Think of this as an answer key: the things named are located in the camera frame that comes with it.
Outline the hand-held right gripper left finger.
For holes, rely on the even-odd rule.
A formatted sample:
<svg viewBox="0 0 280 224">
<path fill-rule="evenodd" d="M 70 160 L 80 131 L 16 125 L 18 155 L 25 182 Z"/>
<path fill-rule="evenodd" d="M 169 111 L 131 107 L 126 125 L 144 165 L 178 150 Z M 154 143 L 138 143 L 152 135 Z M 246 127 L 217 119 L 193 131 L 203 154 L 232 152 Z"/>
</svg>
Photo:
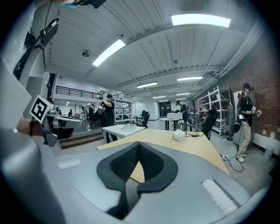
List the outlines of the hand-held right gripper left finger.
<svg viewBox="0 0 280 224">
<path fill-rule="evenodd" d="M 99 161 L 96 172 L 103 184 L 111 190 L 119 191 L 120 198 L 116 206 L 107 213 L 122 220 L 128 214 L 126 197 L 126 182 L 133 173 L 139 161 L 139 142 L 124 147 L 121 150 Z"/>
</svg>

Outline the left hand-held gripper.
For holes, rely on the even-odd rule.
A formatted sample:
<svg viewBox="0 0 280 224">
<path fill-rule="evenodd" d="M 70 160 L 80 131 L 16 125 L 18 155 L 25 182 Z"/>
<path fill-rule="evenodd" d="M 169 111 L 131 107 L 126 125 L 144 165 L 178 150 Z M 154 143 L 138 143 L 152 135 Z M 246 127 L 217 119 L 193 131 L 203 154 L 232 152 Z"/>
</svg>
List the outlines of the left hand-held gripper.
<svg viewBox="0 0 280 224">
<path fill-rule="evenodd" d="M 40 124 L 44 144 L 50 147 L 53 147 L 57 140 L 72 137 L 74 129 L 83 125 L 79 119 L 60 115 L 56 108 L 54 104 L 38 95 L 29 111 L 32 119 Z"/>
</svg>

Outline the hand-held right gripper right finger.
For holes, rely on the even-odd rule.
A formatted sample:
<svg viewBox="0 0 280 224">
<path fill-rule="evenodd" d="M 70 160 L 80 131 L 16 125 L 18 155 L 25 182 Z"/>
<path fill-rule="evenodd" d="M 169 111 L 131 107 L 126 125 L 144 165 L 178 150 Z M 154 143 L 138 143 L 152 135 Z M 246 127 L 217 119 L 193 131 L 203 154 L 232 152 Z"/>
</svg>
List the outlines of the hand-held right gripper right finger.
<svg viewBox="0 0 280 224">
<path fill-rule="evenodd" d="M 143 142 L 138 143 L 137 153 L 144 173 L 138 194 L 161 192 L 176 178 L 178 165 L 171 156 Z"/>
</svg>

